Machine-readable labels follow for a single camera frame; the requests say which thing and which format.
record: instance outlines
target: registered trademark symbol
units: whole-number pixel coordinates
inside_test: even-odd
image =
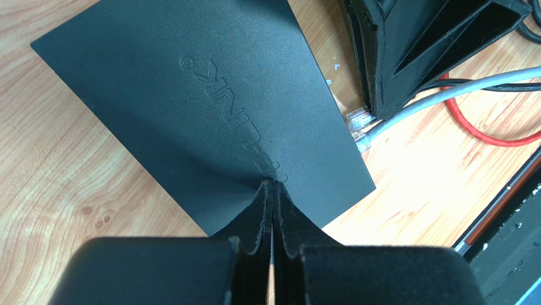
[[[180,61],[180,64],[182,65],[182,67],[186,70],[190,70],[191,68],[194,67],[194,61],[186,56],[184,57],[181,61]]]

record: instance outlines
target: red cable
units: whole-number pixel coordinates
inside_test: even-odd
[[[441,77],[441,79],[447,78],[449,78],[449,73],[446,73]],[[464,129],[474,138],[479,139],[487,144],[502,147],[519,147],[533,143],[537,140],[541,140],[541,130],[534,133],[533,135],[530,135],[529,137],[518,140],[500,140],[493,138],[489,135],[484,134],[483,132],[480,132],[477,128],[471,125],[471,123],[462,114],[462,111],[460,111],[460,109],[458,108],[457,101],[454,97],[446,100],[445,106],[447,106],[447,109],[449,109],[449,112],[451,112],[451,116],[453,116],[453,119],[455,119],[457,124],[460,125],[462,129]]]

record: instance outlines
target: clear plastic connector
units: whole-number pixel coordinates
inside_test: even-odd
[[[355,140],[359,153],[362,154],[371,147],[370,140],[364,132],[354,132],[351,134],[351,136],[353,137],[353,140]]]
[[[347,119],[347,126],[352,133],[360,131],[376,120],[376,117],[368,111],[366,106],[346,114],[345,118]]]

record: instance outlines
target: black plastic device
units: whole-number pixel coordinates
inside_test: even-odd
[[[454,251],[345,247],[270,180],[211,238],[87,242],[50,304],[267,304],[271,253],[276,305],[484,304]]]
[[[514,30],[522,0],[338,0],[364,102],[391,119],[422,88]]]
[[[320,227],[375,188],[287,0],[102,0],[32,47],[207,234],[262,179]]]

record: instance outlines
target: black router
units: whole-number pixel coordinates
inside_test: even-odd
[[[522,0],[338,2],[364,102],[379,119],[391,119],[426,86],[516,29],[531,12]]]
[[[32,47],[209,235],[262,179],[319,227],[375,189],[286,0],[102,0]]]

